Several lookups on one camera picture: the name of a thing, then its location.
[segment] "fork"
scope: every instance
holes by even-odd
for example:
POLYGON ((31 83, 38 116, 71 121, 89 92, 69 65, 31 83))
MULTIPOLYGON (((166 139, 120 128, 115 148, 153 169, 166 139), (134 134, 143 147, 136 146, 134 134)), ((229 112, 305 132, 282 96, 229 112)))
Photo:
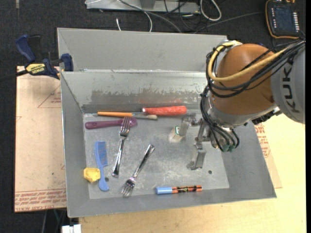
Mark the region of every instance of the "fork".
POLYGON ((148 146, 147 150, 145 151, 144 157, 143 157, 142 161, 140 162, 139 166, 136 168, 134 174, 123 185, 122 190, 121 190, 123 197, 129 197, 132 194, 132 191, 133 191, 134 186, 136 184, 136 177, 154 150, 155 150, 155 147, 150 144, 148 146))
POLYGON ((120 147, 119 147, 119 151, 118 151, 117 160, 116 160, 115 166, 113 168, 113 172, 112 172, 112 176, 116 177, 116 178, 119 176, 119 169, 120 169, 120 163, 121 163, 121 158, 122 158, 123 145, 124 145, 125 139, 128 137, 128 134, 130 132, 130 127, 131 127, 131 118, 126 116, 123 119, 123 124, 121 125, 121 128, 120 128, 119 134, 120 134, 121 143, 120 143, 120 147))

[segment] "metal part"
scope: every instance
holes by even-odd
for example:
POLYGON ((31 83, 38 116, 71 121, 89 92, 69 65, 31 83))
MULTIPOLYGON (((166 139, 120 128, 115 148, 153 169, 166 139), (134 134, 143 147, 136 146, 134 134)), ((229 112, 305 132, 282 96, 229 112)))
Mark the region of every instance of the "metal part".
POLYGON ((207 141, 207 136, 203 136, 204 130, 207 127, 207 123, 203 119, 200 119, 199 125, 200 125, 199 133, 198 136, 195 138, 196 149, 192 151, 192 160, 190 161, 189 164, 187 164, 187 168, 190 170, 202 168, 206 154, 206 151, 203 149, 202 142, 207 141))

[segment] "black cable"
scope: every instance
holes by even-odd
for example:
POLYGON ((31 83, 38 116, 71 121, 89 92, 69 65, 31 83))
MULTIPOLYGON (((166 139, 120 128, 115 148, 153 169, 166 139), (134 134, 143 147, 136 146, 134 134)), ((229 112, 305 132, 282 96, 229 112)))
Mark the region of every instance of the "black cable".
POLYGON ((182 4, 180 4, 180 0, 178 0, 178 6, 176 8, 174 8, 173 10, 169 11, 169 9, 167 8, 167 5, 166 5, 166 0, 163 0, 164 2, 164 6, 165 6, 165 9, 166 9, 166 14, 170 14, 172 12, 175 12, 176 10, 179 10, 181 7, 183 7, 187 2, 189 2, 189 0, 183 2, 182 4))
POLYGON ((240 144, 239 136, 237 135, 237 133, 235 133, 234 129, 231 129, 231 131, 234 134, 235 138, 237 139, 237 144, 235 145, 235 148, 237 148, 238 145, 240 144))
POLYGON ((46 210, 45 213, 44 213, 44 218, 43 218, 41 233, 44 233, 44 232, 45 232, 45 224, 46 224, 46 221, 47 221, 47 215, 48 215, 48 210, 46 210))
MULTIPOLYGON (((205 88, 204 91, 203 91, 202 99, 201 99, 201 103, 200 103, 200 108, 201 108, 201 112, 202 112, 202 115, 204 117, 204 120, 209 125, 211 131, 216 131, 218 134, 220 134, 226 140, 227 144, 230 145, 230 141, 229 141, 228 137, 231 138, 231 139, 232 139, 232 137, 224 129, 219 127, 217 124, 214 124, 213 121, 209 118, 209 115, 208 115, 207 111, 205 110, 204 105, 205 105, 205 99, 206 99, 206 96, 207 96, 207 91, 208 91, 208 88, 205 88)), ((214 132, 213 132, 213 135, 214 135, 216 143, 217 143, 217 136, 215 135, 214 132)))
POLYGON ((145 13, 148 13, 148 14, 151 14, 151 15, 153 15, 153 16, 156 16, 156 17, 158 17, 158 18, 160 18, 160 19, 162 19, 162 20, 168 22, 168 23, 171 24, 179 33, 182 33, 181 30, 180 30, 174 23, 172 23, 171 21, 167 20, 166 18, 164 18, 164 17, 162 17, 162 16, 160 16, 160 15, 158 15, 158 14, 156 14, 156 13, 153 13, 153 12, 150 12, 150 11, 147 11, 147 10, 144 10, 144 9, 140 9, 140 8, 138 8, 138 7, 136 7, 136 6, 133 6, 133 5, 127 3, 127 2, 125 2, 125 1, 123 1, 123 0, 119 0, 119 1, 120 1, 121 3, 123 3, 123 4, 125 4, 125 5, 127 5, 127 6, 129 6, 129 7, 131 7, 131 8, 133 8, 133 9, 135 9, 135 10, 142 11, 142 12, 145 12, 145 13))
POLYGON ((226 20, 223 20, 223 21, 215 22, 215 23, 212 23, 212 24, 209 24, 209 25, 207 25, 207 26, 205 26, 205 27, 200 28, 198 31, 196 31, 196 32, 194 32, 194 33, 199 33, 200 31, 202 31, 202 30, 204 30, 204 29, 207 29, 207 28, 216 26, 216 25, 218 25, 218 24, 220 24, 220 23, 228 22, 228 21, 231 21, 231 20, 236 20, 236 19, 239 19, 239 18, 242 18, 242 17, 248 17, 248 16, 252 16, 252 15, 258 15, 258 14, 263 14, 263 12, 249 13, 249 14, 245 14, 245 15, 241 15, 241 16, 229 18, 229 19, 226 19, 226 20))
POLYGON ((9 76, 5 76, 5 77, 3 77, 3 78, 0 78, 0 83, 1 83, 1 82, 4 82, 4 81, 7 81, 7 80, 14 79, 14 78, 16 78, 16 77, 18 77, 18 76, 21 76, 21 75, 24 75, 24 74, 26 74, 26 73, 28 73, 27 70, 23 70, 23 71, 20 71, 20 72, 11 74, 11 75, 9 75, 9 76))
POLYGON ((203 16, 202 16, 202 15, 199 15, 199 16, 200 16, 200 21, 199 21, 199 22, 194 23, 194 22, 192 22, 192 21, 190 20, 191 23, 193 23, 194 25, 196 25, 194 28, 192 28, 192 27, 190 27, 189 25, 187 25, 187 24, 184 22, 184 19, 183 19, 182 15, 181 15, 181 12, 180 12, 180 0, 178 0, 178 13, 179 13, 179 18, 180 18, 182 24, 183 24, 186 28, 190 29, 191 31, 196 31, 196 30, 197 30, 197 27, 199 27, 199 25, 200 25, 200 23, 202 22, 202 19, 203 19, 203 16))

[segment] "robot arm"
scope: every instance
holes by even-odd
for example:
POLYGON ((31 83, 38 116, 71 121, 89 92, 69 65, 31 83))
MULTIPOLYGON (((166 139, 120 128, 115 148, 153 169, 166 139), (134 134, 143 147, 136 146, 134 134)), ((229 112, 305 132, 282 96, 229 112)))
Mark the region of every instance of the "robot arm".
MULTIPOLYGON (((305 42, 298 39, 274 52, 258 44, 225 41, 207 55, 198 152, 202 141, 222 151, 234 150, 240 142, 234 129, 249 121, 258 124, 284 113, 305 123, 305 42)), ((187 167, 202 167, 202 156, 196 160, 187 167)))

